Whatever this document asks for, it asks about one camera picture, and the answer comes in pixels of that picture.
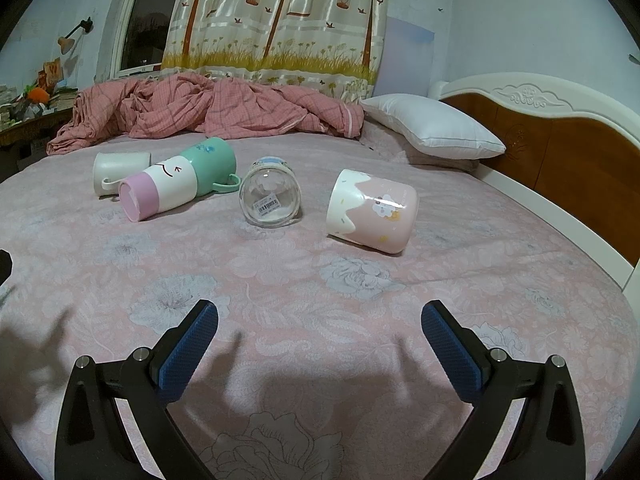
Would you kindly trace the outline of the wall mounted desk lamp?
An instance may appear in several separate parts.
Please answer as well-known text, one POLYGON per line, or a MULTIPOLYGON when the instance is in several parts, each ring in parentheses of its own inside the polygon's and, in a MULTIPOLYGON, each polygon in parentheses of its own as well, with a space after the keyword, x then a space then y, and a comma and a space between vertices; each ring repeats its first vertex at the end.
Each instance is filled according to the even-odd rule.
POLYGON ((76 37, 80 34, 87 35, 93 29, 92 18, 81 20, 68 34, 58 37, 58 46, 62 54, 66 54, 72 50, 76 42, 76 37))

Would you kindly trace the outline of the white pillow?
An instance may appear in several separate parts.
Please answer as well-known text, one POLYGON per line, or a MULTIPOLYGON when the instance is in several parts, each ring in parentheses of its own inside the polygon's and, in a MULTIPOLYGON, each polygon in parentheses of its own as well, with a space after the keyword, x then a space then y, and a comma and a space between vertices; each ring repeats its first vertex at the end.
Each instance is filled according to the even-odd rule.
POLYGON ((419 152, 446 159, 480 160, 500 156, 506 146, 461 110, 426 96, 391 93, 361 100, 376 122, 402 134, 419 152))

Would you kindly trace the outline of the dark wooden desk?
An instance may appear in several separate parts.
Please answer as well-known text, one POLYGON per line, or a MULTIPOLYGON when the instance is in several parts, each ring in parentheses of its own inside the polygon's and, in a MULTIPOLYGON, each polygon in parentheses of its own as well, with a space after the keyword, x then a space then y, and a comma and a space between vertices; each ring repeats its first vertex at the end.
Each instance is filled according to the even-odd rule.
POLYGON ((70 121, 72 110, 26 120, 1 133, 0 180, 5 181, 47 156, 47 143, 70 121))

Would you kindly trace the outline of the white ceramic mug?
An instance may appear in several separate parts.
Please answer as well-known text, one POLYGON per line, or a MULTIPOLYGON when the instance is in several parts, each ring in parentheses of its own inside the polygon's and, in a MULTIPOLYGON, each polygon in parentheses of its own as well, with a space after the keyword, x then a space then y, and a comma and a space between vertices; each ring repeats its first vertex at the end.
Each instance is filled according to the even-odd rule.
POLYGON ((92 168, 93 191, 99 197, 117 194, 120 181, 148 168, 151 160, 148 152, 97 154, 92 168))

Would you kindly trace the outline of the pink white ceramic cup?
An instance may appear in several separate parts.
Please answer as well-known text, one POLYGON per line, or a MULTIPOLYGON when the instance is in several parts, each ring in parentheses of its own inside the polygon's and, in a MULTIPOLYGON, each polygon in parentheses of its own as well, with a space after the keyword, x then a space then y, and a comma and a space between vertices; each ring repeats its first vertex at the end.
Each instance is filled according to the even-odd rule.
POLYGON ((418 209, 411 185, 343 169, 330 196, 326 230, 340 240, 396 255, 408 245, 418 209))

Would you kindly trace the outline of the tree print curtain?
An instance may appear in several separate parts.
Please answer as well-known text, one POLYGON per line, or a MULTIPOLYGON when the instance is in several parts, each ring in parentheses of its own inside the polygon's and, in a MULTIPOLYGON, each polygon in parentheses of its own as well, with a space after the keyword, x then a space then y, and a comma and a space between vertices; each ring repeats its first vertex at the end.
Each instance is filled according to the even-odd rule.
POLYGON ((387 0, 176 0, 162 69, 372 96, 387 0))

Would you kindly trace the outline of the clear glass jar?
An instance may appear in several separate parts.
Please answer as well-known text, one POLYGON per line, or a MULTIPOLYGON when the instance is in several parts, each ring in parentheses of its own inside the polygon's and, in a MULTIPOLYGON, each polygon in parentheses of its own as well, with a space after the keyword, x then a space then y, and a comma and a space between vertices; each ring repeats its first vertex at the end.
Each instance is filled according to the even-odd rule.
POLYGON ((250 165, 239 200, 245 219, 261 228, 289 226, 302 212, 302 189, 295 172, 277 156, 264 156, 250 165))

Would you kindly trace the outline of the white framed window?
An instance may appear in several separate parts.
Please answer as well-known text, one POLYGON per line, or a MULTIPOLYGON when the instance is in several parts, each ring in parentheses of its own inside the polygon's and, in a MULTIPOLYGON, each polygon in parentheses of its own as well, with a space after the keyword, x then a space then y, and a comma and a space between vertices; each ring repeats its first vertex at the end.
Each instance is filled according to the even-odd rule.
POLYGON ((122 0, 112 55, 112 77, 160 70, 176 1, 122 0))

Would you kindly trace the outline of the pink white green tumbler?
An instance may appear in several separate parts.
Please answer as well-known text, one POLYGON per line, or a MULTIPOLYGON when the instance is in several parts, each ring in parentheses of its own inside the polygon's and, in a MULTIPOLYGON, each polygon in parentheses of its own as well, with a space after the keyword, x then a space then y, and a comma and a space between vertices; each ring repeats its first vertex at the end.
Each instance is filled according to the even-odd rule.
POLYGON ((241 178, 229 143, 209 138, 119 183, 119 203, 132 222, 163 214, 212 193, 236 192, 241 178))

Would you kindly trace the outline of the white wooden headboard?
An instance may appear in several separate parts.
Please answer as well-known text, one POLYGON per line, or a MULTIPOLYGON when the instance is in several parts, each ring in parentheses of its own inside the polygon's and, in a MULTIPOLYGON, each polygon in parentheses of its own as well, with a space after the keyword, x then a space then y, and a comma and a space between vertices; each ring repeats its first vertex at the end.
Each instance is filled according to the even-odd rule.
POLYGON ((627 288, 639 264, 639 116, 582 84, 531 73, 437 81, 430 98, 489 129, 506 152, 476 176, 571 240, 627 288))

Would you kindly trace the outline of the orange toy on desk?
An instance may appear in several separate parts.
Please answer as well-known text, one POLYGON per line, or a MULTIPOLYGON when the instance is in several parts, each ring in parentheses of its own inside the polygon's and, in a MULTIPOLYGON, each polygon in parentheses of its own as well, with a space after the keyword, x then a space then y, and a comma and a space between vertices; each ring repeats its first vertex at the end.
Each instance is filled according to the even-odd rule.
POLYGON ((34 87, 26 93, 27 99, 35 104, 47 105, 50 101, 50 94, 40 87, 34 87))

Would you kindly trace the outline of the pink floral bedsheet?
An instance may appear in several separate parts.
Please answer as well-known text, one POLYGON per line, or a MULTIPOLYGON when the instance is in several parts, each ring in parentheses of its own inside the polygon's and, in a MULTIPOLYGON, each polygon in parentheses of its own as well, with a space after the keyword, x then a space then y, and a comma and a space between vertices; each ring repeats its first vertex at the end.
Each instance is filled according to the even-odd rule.
POLYGON ((608 274, 514 200, 460 171, 388 162, 362 144, 293 133, 243 139, 240 169, 279 156, 303 217, 247 223, 233 194, 134 223, 93 193, 95 148, 36 162, 1 187, 1 416, 44 478, 83 354, 152 346, 201 299, 219 330, 172 417, 223 479, 420 479, 463 424, 425 340, 438 299, 488 347, 566 359, 587 472, 620 431, 638 356, 631 307, 608 274), (326 212, 350 169, 411 185, 419 209, 396 255, 331 236, 326 212))

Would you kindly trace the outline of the pink checked quilt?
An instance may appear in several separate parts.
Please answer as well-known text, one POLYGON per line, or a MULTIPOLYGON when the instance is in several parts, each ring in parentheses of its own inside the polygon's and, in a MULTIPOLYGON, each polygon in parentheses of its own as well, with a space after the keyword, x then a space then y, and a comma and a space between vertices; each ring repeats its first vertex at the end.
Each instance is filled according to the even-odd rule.
POLYGON ((159 80, 110 80, 81 91, 72 119, 48 142, 47 154, 73 153, 122 134, 157 140, 183 131, 222 140, 293 131, 355 139, 362 124, 360 105, 311 88, 178 73, 159 80))

